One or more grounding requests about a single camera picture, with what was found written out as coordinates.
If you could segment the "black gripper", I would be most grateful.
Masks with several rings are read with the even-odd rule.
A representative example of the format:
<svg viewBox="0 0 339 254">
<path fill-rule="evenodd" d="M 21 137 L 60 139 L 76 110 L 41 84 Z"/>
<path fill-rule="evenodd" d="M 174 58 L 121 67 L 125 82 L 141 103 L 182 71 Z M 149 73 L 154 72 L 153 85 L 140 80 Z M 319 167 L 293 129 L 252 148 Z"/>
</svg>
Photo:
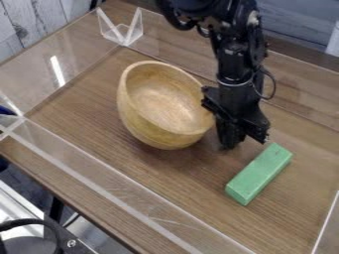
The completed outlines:
<svg viewBox="0 0 339 254">
<path fill-rule="evenodd" d="M 219 141 L 225 150 L 232 150 L 245 137 L 264 143 L 269 121 L 259 108 L 259 96 L 249 84 L 201 88 L 201 106 L 213 114 Z"/>
</svg>

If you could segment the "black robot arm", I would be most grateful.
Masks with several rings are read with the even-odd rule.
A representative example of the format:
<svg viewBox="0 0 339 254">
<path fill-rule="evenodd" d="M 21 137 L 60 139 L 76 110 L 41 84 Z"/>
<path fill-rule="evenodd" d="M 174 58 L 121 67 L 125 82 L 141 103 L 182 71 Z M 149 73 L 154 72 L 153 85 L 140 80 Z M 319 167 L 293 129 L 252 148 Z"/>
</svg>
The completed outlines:
<svg viewBox="0 0 339 254">
<path fill-rule="evenodd" d="M 196 30 L 212 45 L 217 85 L 201 88 L 201 106 L 212 112 L 225 149 L 247 137 L 263 143 L 269 121 L 259 102 L 264 80 L 272 74 L 261 62 L 267 43 L 255 0 L 154 0 L 166 22 L 180 31 Z"/>
</svg>

